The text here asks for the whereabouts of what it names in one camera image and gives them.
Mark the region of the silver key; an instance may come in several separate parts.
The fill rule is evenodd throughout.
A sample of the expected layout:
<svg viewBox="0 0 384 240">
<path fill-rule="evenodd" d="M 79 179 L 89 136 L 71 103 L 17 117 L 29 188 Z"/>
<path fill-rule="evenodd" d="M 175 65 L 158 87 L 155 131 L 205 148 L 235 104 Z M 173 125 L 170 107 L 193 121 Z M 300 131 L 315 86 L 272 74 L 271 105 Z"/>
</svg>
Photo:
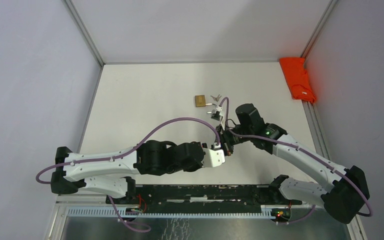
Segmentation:
<svg viewBox="0 0 384 240">
<path fill-rule="evenodd" d="M 213 96 L 213 95 L 210 95 L 210 97 L 215 101 L 215 102 L 219 102 L 220 101 L 220 99 L 221 99 L 221 95 L 220 94 L 218 94 L 217 96 Z"/>
</svg>

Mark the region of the large brass padlock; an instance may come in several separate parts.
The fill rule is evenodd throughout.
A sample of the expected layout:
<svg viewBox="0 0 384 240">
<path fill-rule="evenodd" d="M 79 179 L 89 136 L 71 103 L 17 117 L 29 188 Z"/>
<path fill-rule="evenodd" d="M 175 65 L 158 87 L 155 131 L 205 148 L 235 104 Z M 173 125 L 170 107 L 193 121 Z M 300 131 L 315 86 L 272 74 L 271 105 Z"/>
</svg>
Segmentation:
<svg viewBox="0 0 384 240">
<path fill-rule="evenodd" d="M 216 111 L 217 105 L 213 102 L 206 100 L 205 95 L 195 95 L 194 96 L 194 105 L 196 108 L 205 108 L 206 114 L 213 114 Z"/>
</svg>

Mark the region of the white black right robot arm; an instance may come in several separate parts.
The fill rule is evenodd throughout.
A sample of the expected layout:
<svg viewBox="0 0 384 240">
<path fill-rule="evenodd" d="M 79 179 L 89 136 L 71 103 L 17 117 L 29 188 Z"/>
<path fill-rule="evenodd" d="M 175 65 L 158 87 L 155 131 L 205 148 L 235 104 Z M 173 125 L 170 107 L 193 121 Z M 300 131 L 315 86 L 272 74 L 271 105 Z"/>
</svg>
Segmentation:
<svg viewBox="0 0 384 240">
<path fill-rule="evenodd" d="M 231 155 L 234 146 L 251 142 L 257 149 L 294 165 L 312 178 L 312 182 L 280 175 L 270 184 L 269 199 L 275 204 L 297 200 L 322 207 L 333 219 L 349 224 L 355 216 L 370 217 L 373 211 L 361 212 L 368 206 L 370 192 L 365 173 L 357 166 L 347 168 L 324 158 L 299 143 L 285 129 L 265 122 L 252 103 L 235 110 L 239 124 L 233 128 L 219 125 L 222 149 Z"/>
</svg>

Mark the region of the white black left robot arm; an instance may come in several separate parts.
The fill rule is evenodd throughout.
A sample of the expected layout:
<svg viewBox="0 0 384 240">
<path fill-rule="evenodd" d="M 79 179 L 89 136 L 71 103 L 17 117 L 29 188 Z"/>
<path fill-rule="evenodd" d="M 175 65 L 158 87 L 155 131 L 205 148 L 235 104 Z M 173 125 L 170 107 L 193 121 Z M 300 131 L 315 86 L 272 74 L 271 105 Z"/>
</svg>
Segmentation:
<svg viewBox="0 0 384 240">
<path fill-rule="evenodd" d="M 62 146 L 56 151 L 58 166 L 51 175 L 50 187 L 58 195 L 74 194 L 84 188 L 131 204 L 137 198 L 132 175 L 194 172 L 204 167 L 207 155 L 201 143 L 194 141 L 177 145 L 149 140 L 138 149 L 101 154 L 75 153 Z"/>
</svg>

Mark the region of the orange folded cloth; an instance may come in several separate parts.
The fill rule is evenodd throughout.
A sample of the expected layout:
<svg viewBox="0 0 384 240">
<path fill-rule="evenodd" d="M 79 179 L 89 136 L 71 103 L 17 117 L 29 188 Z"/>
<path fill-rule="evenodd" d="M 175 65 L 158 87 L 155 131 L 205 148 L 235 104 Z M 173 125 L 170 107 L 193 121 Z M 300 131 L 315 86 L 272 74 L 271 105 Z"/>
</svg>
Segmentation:
<svg viewBox="0 0 384 240">
<path fill-rule="evenodd" d="M 314 104 L 317 97 L 310 85 L 309 74 L 304 67 L 305 61 L 306 59 L 302 57 L 282 57 L 279 59 L 279 64 L 291 97 Z"/>
</svg>

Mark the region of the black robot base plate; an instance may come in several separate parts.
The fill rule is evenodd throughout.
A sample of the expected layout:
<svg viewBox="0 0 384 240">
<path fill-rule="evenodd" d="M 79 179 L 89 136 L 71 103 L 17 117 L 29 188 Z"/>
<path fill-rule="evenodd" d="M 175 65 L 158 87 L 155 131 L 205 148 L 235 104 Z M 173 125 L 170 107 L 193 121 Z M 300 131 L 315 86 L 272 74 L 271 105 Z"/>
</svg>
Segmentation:
<svg viewBox="0 0 384 240">
<path fill-rule="evenodd" d="M 261 206 L 301 205 L 268 184 L 255 185 L 136 185 L 132 193 L 115 198 L 116 205 L 140 207 L 146 214 L 260 213 Z"/>
</svg>

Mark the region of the left aluminium frame rail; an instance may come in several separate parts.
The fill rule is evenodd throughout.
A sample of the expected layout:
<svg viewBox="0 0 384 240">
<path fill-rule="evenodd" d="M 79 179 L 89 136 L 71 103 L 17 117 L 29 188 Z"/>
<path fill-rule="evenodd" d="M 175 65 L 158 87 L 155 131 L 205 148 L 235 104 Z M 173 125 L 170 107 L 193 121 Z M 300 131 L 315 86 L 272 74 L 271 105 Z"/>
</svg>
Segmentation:
<svg viewBox="0 0 384 240">
<path fill-rule="evenodd" d="M 64 3 L 68 13 L 76 24 L 83 40 L 85 41 L 95 61 L 102 68 L 105 65 L 105 61 L 103 60 L 103 57 L 101 56 L 91 34 L 89 33 L 84 21 L 82 20 L 82 17 L 80 16 L 74 2 L 72 0 L 62 0 L 62 2 Z"/>
</svg>

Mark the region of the aluminium corner frame rail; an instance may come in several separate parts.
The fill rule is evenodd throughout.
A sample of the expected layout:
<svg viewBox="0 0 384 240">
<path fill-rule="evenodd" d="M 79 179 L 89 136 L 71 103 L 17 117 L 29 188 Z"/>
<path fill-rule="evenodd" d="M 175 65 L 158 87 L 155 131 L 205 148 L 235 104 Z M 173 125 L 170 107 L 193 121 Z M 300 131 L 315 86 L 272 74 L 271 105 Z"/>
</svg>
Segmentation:
<svg viewBox="0 0 384 240">
<path fill-rule="evenodd" d="M 327 24 L 331 14 L 335 10 L 335 8 L 337 7 L 339 2 L 340 2 L 339 0 L 330 0 L 329 1 L 326 9 L 324 10 L 321 18 L 319 19 L 314 31 L 312 32 L 307 44 L 305 45 L 305 47 L 304 47 L 304 49 L 300 55 L 301 58 L 307 59 L 310 56 L 312 49 L 316 45 L 318 38 L 322 34 L 322 31 L 323 31 L 325 25 Z"/>
</svg>

